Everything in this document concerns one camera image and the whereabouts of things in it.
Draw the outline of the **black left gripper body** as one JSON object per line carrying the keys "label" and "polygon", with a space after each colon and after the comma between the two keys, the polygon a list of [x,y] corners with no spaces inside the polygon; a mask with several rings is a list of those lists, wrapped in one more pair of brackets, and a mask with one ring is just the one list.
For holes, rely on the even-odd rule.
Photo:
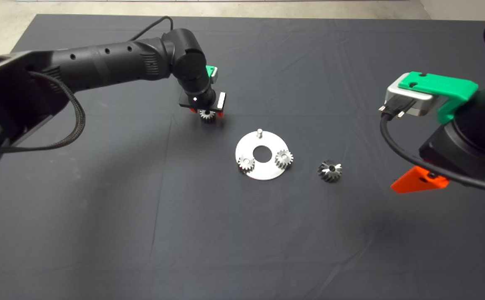
{"label": "black left gripper body", "polygon": [[213,111],[224,110],[227,93],[223,91],[208,90],[200,95],[188,95],[181,92],[179,106],[181,108],[196,108],[199,110]]}

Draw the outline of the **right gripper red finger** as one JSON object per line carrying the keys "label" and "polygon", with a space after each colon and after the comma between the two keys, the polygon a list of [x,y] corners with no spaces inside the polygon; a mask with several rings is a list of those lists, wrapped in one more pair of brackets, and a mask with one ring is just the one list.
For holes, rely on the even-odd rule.
{"label": "right gripper red finger", "polygon": [[446,177],[437,175],[420,166],[414,166],[391,184],[391,189],[399,194],[415,193],[424,190],[444,189],[449,183],[450,181]]}

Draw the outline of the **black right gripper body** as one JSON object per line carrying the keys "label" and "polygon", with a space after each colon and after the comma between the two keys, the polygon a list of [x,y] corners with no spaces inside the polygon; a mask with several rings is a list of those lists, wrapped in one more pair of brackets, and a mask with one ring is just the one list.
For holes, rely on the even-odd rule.
{"label": "black right gripper body", "polygon": [[468,143],[453,125],[441,125],[418,150],[422,160],[485,180],[485,150]]}

